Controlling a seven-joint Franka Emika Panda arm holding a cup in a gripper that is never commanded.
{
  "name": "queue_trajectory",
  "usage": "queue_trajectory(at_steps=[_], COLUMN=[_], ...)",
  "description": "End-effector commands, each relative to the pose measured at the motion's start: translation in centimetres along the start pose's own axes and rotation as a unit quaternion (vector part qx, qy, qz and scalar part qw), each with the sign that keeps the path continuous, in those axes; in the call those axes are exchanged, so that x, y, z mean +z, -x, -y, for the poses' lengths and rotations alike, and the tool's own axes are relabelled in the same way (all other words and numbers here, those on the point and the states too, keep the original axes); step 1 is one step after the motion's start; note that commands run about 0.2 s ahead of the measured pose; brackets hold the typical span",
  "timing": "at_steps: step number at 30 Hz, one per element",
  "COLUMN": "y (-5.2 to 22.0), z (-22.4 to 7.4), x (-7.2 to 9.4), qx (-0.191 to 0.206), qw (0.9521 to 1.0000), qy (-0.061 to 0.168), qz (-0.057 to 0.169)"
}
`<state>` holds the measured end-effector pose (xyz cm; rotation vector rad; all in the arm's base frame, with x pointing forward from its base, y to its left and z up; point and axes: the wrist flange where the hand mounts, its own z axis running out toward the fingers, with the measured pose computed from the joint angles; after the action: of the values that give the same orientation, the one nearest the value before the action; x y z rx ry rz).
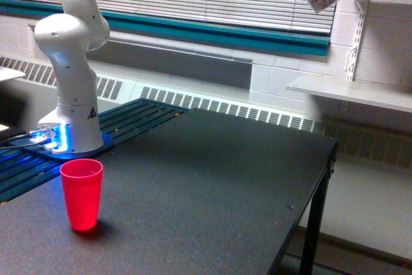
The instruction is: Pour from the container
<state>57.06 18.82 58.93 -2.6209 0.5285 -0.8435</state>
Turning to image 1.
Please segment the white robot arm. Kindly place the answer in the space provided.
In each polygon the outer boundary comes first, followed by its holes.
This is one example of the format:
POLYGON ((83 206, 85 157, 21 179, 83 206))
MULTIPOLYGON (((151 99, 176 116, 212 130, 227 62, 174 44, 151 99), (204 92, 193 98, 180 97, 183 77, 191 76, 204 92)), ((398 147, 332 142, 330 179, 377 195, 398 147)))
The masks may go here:
POLYGON ((63 12, 37 22, 35 42, 49 58, 57 81, 57 107, 39 121, 53 131, 43 148, 80 158, 104 146, 97 104, 97 76, 86 53, 109 39, 110 28, 96 0, 61 0, 63 12))

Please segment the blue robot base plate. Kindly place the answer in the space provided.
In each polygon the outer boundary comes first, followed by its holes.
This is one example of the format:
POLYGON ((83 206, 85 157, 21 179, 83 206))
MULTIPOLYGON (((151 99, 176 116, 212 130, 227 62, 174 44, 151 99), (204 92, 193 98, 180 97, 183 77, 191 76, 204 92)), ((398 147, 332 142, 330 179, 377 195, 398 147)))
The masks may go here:
POLYGON ((48 151, 42 146, 27 146, 22 147, 21 150, 28 151, 36 156, 46 158, 48 160, 54 160, 58 162, 67 162, 69 160, 79 159, 79 158, 95 158, 113 147, 113 138, 107 133, 101 132, 103 139, 103 146, 99 147, 94 151, 88 151, 85 153, 65 153, 65 154, 55 154, 48 151))

